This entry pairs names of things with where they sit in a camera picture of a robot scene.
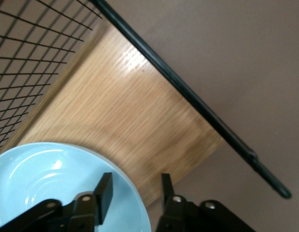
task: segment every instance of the black metal rod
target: black metal rod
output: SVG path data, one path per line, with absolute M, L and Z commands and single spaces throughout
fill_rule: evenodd
M 37 61 L 37 62 L 48 62 L 48 63 L 58 63 L 58 64 L 67 64 L 67 62 L 45 60 L 45 59 L 30 59 L 30 58 L 12 58 L 12 57 L 0 57 L 0 59 L 9 59 L 9 60 L 23 60 L 23 61 Z
M 153 66 L 182 94 L 182 96 L 211 124 L 225 141 L 282 197 L 291 192 L 258 161 L 255 152 L 246 145 L 173 71 L 169 65 L 123 20 L 104 0 L 91 0 L 97 9 L 153 64 Z
M 1 113 L 1 112 L 6 112 L 6 111 L 8 111 L 8 110 L 20 109 L 20 108 L 27 107 L 27 106 L 32 106 L 32 105 L 35 105 L 35 103 L 34 103 L 34 104 L 28 104 L 28 105 L 21 105 L 21 106 L 13 107 L 13 108 L 8 108 L 8 109 L 5 109 L 5 110 L 0 110 L 0 113 Z
M 80 0 L 77 0 L 81 5 L 83 5 L 84 7 L 86 7 L 90 12 L 94 13 L 96 16 L 98 16 L 99 18 L 102 19 L 102 17 L 96 13 L 94 10 L 90 9 L 88 6 L 86 6 L 86 4 L 82 3 Z
M 174 189 L 173 189 L 173 184 L 171 180 L 171 176 L 168 173 L 162 173 L 161 174 L 161 179 L 162 179 L 162 191 L 163 191 L 163 203 L 164 206 L 166 205 L 168 198 L 170 196 L 175 195 Z
M 3 87 L 3 88 L 0 88 L 0 90 L 3 90 L 3 89 L 11 89 L 11 88 L 26 88 L 26 87 L 38 87 L 38 86 L 50 86 L 51 84 L 38 84 L 38 85 L 24 85 L 24 86 L 11 86 L 11 87 Z M 31 95 L 31 96 L 25 96 L 25 97 L 18 97 L 18 98 L 26 98 L 26 97 L 36 97 L 37 95 Z
M 1 136 L 1 135 L 8 134 L 8 133 L 10 133 L 10 132 L 13 132 L 13 131 L 15 131 L 15 129 L 14 129 L 14 130 L 10 130 L 10 131 L 8 131 L 8 132 L 5 132 L 5 133 L 1 133 L 1 134 L 0 134 L 0 136 Z
M 8 139 L 9 139 L 9 138 L 1 139 L 1 140 L 0 140 L 0 143 L 3 142 L 3 141 L 5 141 L 5 140 L 8 140 Z
M 39 2 L 39 3 L 41 3 L 41 4 L 43 4 L 44 6 L 46 6 L 46 7 L 48 7 L 48 8 L 50 8 L 50 9 L 52 9 L 52 10 L 55 11 L 56 13 L 62 15 L 63 17 L 65 17 L 65 18 L 67 18 L 67 19 L 73 21 L 74 23 L 77 23 L 77 24 L 82 25 L 83 27 L 85 27 L 85 28 L 87 28 L 87 29 L 89 29 L 89 30 L 92 30 L 90 27 L 86 26 L 85 24 L 83 24 L 83 23 L 81 23 L 81 22 L 79 22 L 79 21 L 76 21 L 74 18 L 71 18 L 71 17 L 67 16 L 66 14 L 64 14 L 64 13 L 62 13 L 62 12 L 56 10 L 55 8 L 53 8 L 53 7 L 51 7 L 50 5 L 48 5 L 48 4 L 44 3 L 44 2 L 42 2 L 41 0 L 36 0 L 36 1 Z
M 29 112 L 26 112 L 26 113 L 23 113 L 23 114 L 19 114 L 19 115 L 14 115 L 14 116 L 12 116 L 12 117 L 5 117 L 5 118 L 0 119 L 0 122 L 1 122 L 1 121 L 4 121 L 4 120 L 12 119 L 12 118 L 14 118 L 14 117 L 19 117 L 19 118 L 20 118 L 21 116 L 27 115 L 28 113 L 29 113 Z
M 0 127 L 0 129 L 4 129 L 4 128 L 10 127 L 10 126 L 14 126 L 14 125 L 17 125 L 17 124 L 19 124 L 19 123 L 21 123 L 21 121 L 18 121 L 18 122 L 9 124 L 9 125 L 5 125 L 4 127 Z
M 36 72 L 36 73 L 0 73 L 0 76 L 11 76 L 11 75 L 57 75 L 58 73 L 51 72 Z
M 5 40 L 13 40 L 13 41 L 18 41 L 18 42 L 23 42 L 23 43 L 26 43 L 26 44 L 37 45 L 37 46 L 41 46 L 41 47 L 48 47 L 48 48 L 57 49 L 57 50 L 60 50 L 60 51 L 66 51 L 66 52 L 73 52 L 73 53 L 75 53 L 75 51 L 70 51 L 70 50 L 67 50 L 67 49 L 63 49 L 63 48 L 59 48 L 59 47 L 54 47 L 54 46 L 48 46 L 48 45 L 41 44 L 41 43 L 34 43 L 34 42 L 27 41 L 27 40 L 20 40 L 20 39 L 8 37 L 8 36 L 0 35 L 0 38 L 5 39 Z
M 22 99 L 22 98 L 25 98 L 25 100 L 26 100 L 28 98 L 32 98 L 32 97 L 36 98 L 36 97 L 42 96 L 42 95 L 43 94 L 34 94 L 34 95 L 27 95 L 27 96 L 23 96 L 23 97 L 6 98 L 6 99 L 0 100 L 0 102 L 14 101 L 16 99 Z
M 60 32 L 60 31 L 56 31 L 56 30 L 51 29 L 51 28 L 44 27 L 44 26 L 42 26 L 42 25 L 38 25 L 38 24 L 36 24 L 36 23 L 32 23 L 32 22 L 30 22 L 30 21 L 28 21 L 28 20 L 25 20 L 25 19 L 23 19 L 23 18 L 20 18 L 20 17 L 18 17 L 18 16 L 16 16 L 16 15 L 12 15 L 12 14 L 7 13 L 7 12 L 5 12 L 5 11 L 0 10 L 0 13 L 1 13 L 1 14 L 4 14 L 4 15 L 7 15 L 7 16 L 10 16 L 10 17 L 12 17 L 12 18 L 18 19 L 18 20 L 23 21 L 23 22 L 25 22 L 25 23 L 34 25 L 34 26 L 36 26 L 36 27 L 43 28 L 43 29 L 45 29 L 45 30 L 49 30 L 49 31 L 58 33 L 58 34 L 60 34 L 60 35 L 64 35 L 64 36 L 67 36 L 67 37 L 69 37 L 69 38 L 72 38 L 72 39 L 75 39 L 75 40 L 79 40 L 79 41 L 84 42 L 83 40 L 81 40 L 81 39 L 79 39 L 79 38 L 70 36 L 70 35 L 68 35 L 68 34 L 65 34 L 65 33 Z

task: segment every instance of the metal screw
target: metal screw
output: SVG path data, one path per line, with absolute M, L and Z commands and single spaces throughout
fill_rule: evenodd
M 215 208 L 216 208 L 215 205 L 214 205 L 213 203 L 211 203 L 211 202 L 206 202 L 206 203 L 205 203 L 205 206 L 206 206 L 207 208 L 209 208 L 209 209 L 215 209 Z
M 90 197 L 89 196 L 85 196 L 82 198 L 82 201 L 83 202 L 88 202 L 90 200 Z
M 175 197 L 173 197 L 173 201 L 182 202 L 182 199 L 179 196 L 175 196 Z
M 54 206 L 56 206 L 55 202 L 50 202 L 46 205 L 47 208 L 53 208 Z

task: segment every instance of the wood grain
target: wood grain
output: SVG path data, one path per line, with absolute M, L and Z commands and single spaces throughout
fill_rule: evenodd
M 129 176 L 148 205 L 160 194 L 162 172 L 177 182 L 222 139 L 122 34 L 104 24 L 108 29 L 97 31 L 86 57 L 68 66 L 65 81 L 14 140 L 97 151 Z

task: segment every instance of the black wire grid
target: black wire grid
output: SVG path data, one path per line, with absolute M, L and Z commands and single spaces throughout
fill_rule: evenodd
M 86 0 L 0 0 L 0 149 L 99 19 Z

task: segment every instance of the black metal frame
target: black metal frame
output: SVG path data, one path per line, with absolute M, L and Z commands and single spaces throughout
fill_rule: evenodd
M 182 96 L 211 124 L 225 141 L 283 198 L 291 192 L 258 160 L 245 144 L 216 113 L 173 71 L 169 65 L 117 14 L 104 0 L 91 0 L 97 9 L 153 64 Z
M 15 4 L 19 4 L 17 12 L 13 11 L 15 7 L 0 0 L 0 18 L 5 19 L 0 23 L 9 25 L 0 31 L 0 149 L 101 18 L 88 0 L 60 3 L 51 0 L 49 4 L 41 0 L 26 0 Z M 31 4 L 36 4 L 34 6 L 41 11 L 35 19 L 26 17 L 29 9 L 38 10 Z M 50 12 L 54 18 L 48 19 Z M 22 23 L 24 32 L 16 34 L 14 30 L 19 23 Z M 3 46 L 9 43 L 15 44 L 15 48 L 10 52 L 2 51 Z
M 255 232 L 218 201 L 200 206 L 174 193 L 169 174 L 162 174 L 164 213 L 156 232 Z

